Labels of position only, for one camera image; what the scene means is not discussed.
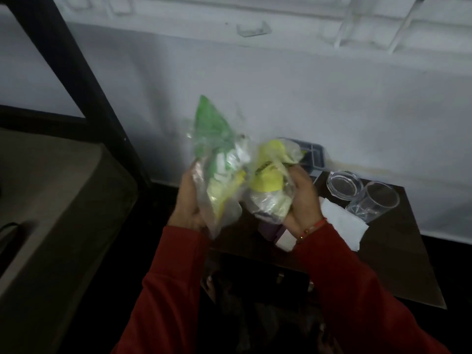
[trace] bracelet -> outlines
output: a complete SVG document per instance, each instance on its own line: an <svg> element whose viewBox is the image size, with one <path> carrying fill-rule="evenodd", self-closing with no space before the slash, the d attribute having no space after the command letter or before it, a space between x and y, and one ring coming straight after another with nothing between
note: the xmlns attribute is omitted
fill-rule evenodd
<svg viewBox="0 0 472 354"><path fill-rule="evenodd" d="M312 234L313 232L315 232L316 230L320 229L321 227L323 227L325 224L327 224L327 218L326 217L323 217L320 221L318 221L316 224L314 224L313 226L307 228L306 230L304 230L303 234L300 236L300 238L298 239L297 242L301 242L305 237L307 237L308 235Z"/></svg>

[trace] glass ashtray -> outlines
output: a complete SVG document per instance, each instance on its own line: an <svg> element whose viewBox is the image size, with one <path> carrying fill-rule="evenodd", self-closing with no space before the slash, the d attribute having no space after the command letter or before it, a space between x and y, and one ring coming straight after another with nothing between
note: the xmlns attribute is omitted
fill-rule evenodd
<svg viewBox="0 0 472 354"><path fill-rule="evenodd" d="M326 180L326 186L334 197L351 201L364 188L361 179L350 171L332 171Z"/></svg>

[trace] red sleeve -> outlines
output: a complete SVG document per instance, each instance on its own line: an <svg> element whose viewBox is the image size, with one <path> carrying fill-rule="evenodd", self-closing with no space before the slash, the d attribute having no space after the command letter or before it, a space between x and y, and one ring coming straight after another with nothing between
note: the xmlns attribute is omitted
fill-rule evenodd
<svg viewBox="0 0 472 354"><path fill-rule="evenodd" d="M112 354L193 353L209 239L166 226L143 290Z"/></svg>
<svg viewBox="0 0 472 354"><path fill-rule="evenodd" d="M334 230L323 226L294 250L318 291L345 353L449 353L430 337Z"/></svg>

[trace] plastic bag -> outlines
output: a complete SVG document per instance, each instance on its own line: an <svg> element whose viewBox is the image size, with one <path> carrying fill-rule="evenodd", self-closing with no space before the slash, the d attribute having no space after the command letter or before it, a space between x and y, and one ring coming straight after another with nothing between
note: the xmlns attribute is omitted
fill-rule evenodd
<svg viewBox="0 0 472 354"><path fill-rule="evenodd" d="M288 139L273 139L259 147L256 170L244 195L252 214L271 224L284 221L295 196L286 165L296 164L302 157L299 145Z"/></svg>
<svg viewBox="0 0 472 354"><path fill-rule="evenodd" d="M193 129L196 157L193 181L197 201L210 237L237 221L242 214L239 204L252 171L250 139L237 134L223 115L205 97L200 97Z"/></svg>

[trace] drinking glass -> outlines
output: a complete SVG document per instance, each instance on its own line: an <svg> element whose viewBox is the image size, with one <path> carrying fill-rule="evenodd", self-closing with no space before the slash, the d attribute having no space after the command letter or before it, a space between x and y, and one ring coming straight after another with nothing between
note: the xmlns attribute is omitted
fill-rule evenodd
<svg viewBox="0 0 472 354"><path fill-rule="evenodd" d="M369 223L399 203L400 196L392 186L371 181L346 206L346 210Z"/></svg>

